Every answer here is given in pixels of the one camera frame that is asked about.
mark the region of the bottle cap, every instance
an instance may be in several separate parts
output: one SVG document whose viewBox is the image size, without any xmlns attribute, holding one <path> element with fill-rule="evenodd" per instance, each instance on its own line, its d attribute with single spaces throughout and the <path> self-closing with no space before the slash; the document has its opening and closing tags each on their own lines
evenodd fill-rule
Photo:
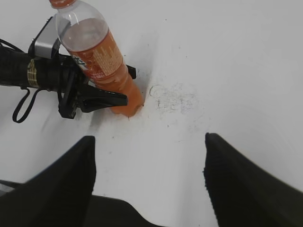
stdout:
<svg viewBox="0 0 303 227">
<path fill-rule="evenodd" d="M 76 0 L 49 0 L 49 1 L 54 9 L 62 9 L 73 4 Z"/>
</svg>

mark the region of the white table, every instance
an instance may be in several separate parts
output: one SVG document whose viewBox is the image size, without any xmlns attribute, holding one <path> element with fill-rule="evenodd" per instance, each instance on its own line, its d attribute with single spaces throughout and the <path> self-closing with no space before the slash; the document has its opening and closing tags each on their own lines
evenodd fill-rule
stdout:
<svg viewBox="0 0 303 227">
<path fill-rule="evenodd" d="M 67 120 L 44 91 L 15 124 L 24 91 L 0 87 L 0 179 L 25 182 L 94 135 L 94 194 L 126 200 L 158 225 L 216 227 L 202 174 L 211 131 L 303 190 L 301 0 L 87 2 L 140 70 L 145 106 L 130 120 L 109 110 Z M 0 38 L 24 51 L 55 13 L 47 0 L 1 5 Z"/>
</svg>

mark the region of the bottle bottom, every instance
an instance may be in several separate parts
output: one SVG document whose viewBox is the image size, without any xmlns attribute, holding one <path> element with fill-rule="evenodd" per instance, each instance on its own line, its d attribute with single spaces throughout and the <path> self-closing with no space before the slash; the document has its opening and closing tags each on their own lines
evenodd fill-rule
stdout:
<svg viewBox="0 0 303 227">
<path fill-rule="evenodd" d="M 119 68 L 116 76 L 109 78 L 108 81 L 95 81 L 95 84 L 100 89 L 118 92 L 127 96 L 128 105 L 111 107 L 112 112 L 115 114 L 132 117 L 144 104 L 142 94 L 124 64 Z"/>
<path fill-rule="evenodd" d="M 143 97 L 139 88 L 135 84 L 133 84 L 132 87 L 133 89 L 131 89 L 129 93 L 126 94 L 126 92 L 122 92 L 122 94 L 127 95 L 128 105 L 111 107 L 113 113 L 123 114 L 126 117 L 132 117 L 137 113 L 140 107 L 143 106 Z"/>
</svg>

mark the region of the bottle neck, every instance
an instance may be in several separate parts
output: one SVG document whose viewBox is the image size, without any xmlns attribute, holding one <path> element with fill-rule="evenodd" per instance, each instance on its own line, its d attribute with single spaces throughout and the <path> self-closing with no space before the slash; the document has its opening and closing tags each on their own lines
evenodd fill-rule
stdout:
<svg viewBox="0 0 303 227">
<path fill-rule="evenodd" d="M 57 9 L 57 10 L 59 13 L 66 13 L 66 12 L 72 11 L 74 8 L 79 6 L 80 2 L 81 1 L 79 1 L 79 0 L 75 0 L 72 4 L 70 4 L 64 8 Z"/>
</svg>

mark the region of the orange soda bottle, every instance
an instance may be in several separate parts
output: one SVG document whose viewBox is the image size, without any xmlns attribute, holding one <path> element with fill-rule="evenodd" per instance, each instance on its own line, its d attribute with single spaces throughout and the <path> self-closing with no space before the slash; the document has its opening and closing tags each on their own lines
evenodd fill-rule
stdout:
<svg viewBox="0 0 303 227">
<path fill-rule="evenodd" d="M 134 116 L 143 97 L 103 16 L 81 0 L 49 1 L 58 9 L 56 28 L 62 45 L 96 87 L 127 95 L 128 105 L 112 107 L 114 113 Z"/>
</svg>

